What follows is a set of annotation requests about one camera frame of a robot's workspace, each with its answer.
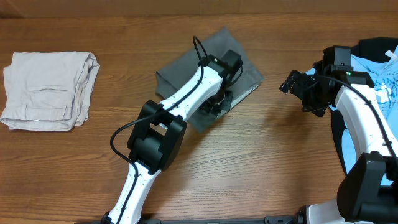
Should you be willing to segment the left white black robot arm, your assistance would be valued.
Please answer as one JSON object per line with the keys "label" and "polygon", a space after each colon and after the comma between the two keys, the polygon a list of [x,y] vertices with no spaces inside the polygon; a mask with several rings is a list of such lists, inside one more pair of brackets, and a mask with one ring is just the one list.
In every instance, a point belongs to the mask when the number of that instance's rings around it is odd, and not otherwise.
{"label": "left white black robot arm", "polygon": [[221,58],[207,55],[200,59],[195,74],[172,96],[156,103],[147,101],[137,120],[131,123],[125,160],[129,172],[114,208],[102,223],[138,223],[155,178],[169,168],[180,149],[187,121],[199,109],[219,115],[231,106],[228,90],[233,77],[243,69],[240,54],[228,50]]}

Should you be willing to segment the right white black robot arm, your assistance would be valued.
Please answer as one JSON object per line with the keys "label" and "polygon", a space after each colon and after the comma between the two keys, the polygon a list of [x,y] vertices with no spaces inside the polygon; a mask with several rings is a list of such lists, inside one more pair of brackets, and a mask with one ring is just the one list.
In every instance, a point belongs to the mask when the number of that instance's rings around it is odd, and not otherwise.
{"label": "right white black robot arm", "polygon": [[351,65],[351,49],[332,46],[308,75],[292,70],[279,89],[302,101],[302,111],[322,117],[328,106],[341,113],[356,163],[336,198],[304,207],[297,223],[397,223],[397,139],[376,101],[369,73]]}

